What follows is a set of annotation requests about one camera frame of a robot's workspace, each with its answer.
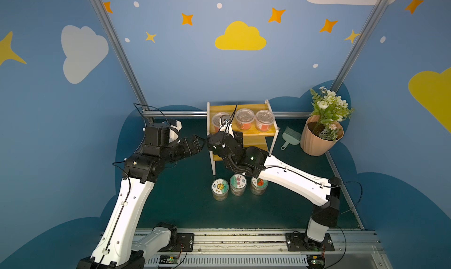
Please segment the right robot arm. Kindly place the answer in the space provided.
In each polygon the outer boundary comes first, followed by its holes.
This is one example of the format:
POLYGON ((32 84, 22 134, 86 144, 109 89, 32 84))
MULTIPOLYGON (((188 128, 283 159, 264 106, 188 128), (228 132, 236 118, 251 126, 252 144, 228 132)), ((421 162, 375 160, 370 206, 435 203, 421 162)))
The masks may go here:
POLYGON ((314 210, 305 232, 307 242, 322 243, 328 229, 337 225, 341 179, 314 176, 282 162, 263 149, 245 147, 241 132, 211 134, 207 137, 207 146, 234 173, 276 183, 309 200, 314 210))

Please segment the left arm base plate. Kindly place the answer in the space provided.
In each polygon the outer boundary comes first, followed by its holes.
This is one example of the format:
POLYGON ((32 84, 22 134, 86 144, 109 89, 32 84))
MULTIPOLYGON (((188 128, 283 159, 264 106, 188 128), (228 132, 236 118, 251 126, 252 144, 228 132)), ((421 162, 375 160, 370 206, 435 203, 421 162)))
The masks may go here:
POLYGON ((170 246, 165 252, 192 252, 194 247, 194 233, 179 233, 177 235, 177 242, 170 246))

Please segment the pink flower label seed jar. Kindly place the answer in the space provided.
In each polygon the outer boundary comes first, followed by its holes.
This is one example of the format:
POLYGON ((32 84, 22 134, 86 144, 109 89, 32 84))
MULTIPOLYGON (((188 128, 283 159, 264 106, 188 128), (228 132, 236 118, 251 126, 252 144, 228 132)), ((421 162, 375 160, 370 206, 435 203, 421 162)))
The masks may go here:
POLYGON ((241 174, 235 174, 230 178, 231 192, 235 196, 242 196, 244 194, 247 185, 245 176, 241 174))

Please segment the clear lid seed container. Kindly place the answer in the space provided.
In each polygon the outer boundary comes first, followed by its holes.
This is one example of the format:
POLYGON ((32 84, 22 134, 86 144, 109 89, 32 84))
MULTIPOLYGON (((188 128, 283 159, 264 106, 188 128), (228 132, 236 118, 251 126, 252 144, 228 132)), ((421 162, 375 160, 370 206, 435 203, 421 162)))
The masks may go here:
POLYGON ((213 118, 212 118, 211 122, 212 122, 212 125, 214 127, 215 133, 219 132, 218 129, 219 129, 219 126, 220 126, 220 115, 222 115, 222 114, 228 114, 228 113, 226 113, 226 112, 219 112, 219 113, 215 114, 213 116, 213 118))
POLYGON ((260 110, 256 113, 256 128, 266 132, 270 130, 275 120, 274 114, 269 110, 260 110))
POLYGON ((255 119, 255 114, 251 109, 242 108, 236 113, 237 128, 243 131, 249 130, 255 119))

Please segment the sunflower label seed jar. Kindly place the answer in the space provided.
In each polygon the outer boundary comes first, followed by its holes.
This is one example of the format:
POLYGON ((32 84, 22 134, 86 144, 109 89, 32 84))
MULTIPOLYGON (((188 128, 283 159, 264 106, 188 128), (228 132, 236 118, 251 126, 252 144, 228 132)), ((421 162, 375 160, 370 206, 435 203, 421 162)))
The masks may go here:
POLYGON ((229 183, 225 179, 216 179, 211 185, 213 197, 217 201, 223 201, 229 194, 229 183))

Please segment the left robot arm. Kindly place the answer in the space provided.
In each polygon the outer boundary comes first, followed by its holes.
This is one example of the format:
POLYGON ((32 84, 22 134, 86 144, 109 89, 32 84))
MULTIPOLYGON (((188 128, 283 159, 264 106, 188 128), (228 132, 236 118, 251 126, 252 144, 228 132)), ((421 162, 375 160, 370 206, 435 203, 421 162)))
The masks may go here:
POLYGON ((150 234, 133 243, 143 207, 158 176, 169 163, 196 155, 206 140, 197 135, 181 138, 182 123, 170 119, 143 128, 137 150, 122 161, 122 183, 117 202, 101 240, 89 257, 79 261, 79 269, 142 269, 161 249, 177 244, 177 227, 160 223, 150 234))

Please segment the tomato label seed jar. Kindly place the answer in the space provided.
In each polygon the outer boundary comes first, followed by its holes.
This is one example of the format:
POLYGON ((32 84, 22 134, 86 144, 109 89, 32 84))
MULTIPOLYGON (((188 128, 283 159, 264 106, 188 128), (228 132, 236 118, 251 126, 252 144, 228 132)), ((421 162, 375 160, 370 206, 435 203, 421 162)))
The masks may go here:
POLYGON ((268 187, 268 181, 260 178, 252 178, 251 180, 251 192, 254 195, 262 195, 268 187))

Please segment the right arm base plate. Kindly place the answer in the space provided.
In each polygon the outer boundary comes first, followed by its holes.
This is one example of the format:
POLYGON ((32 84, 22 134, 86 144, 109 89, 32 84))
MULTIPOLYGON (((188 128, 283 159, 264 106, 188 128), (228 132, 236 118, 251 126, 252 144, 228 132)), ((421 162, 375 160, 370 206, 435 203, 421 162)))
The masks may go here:
POLYGON ((316 242, 307 237, 305 233, 293 231, 285 234, 285 241, 288 251, 314 251, 314 252, 329 252, 335 251, 332 238, 329 233, 325 234, 322 242, 316 242))

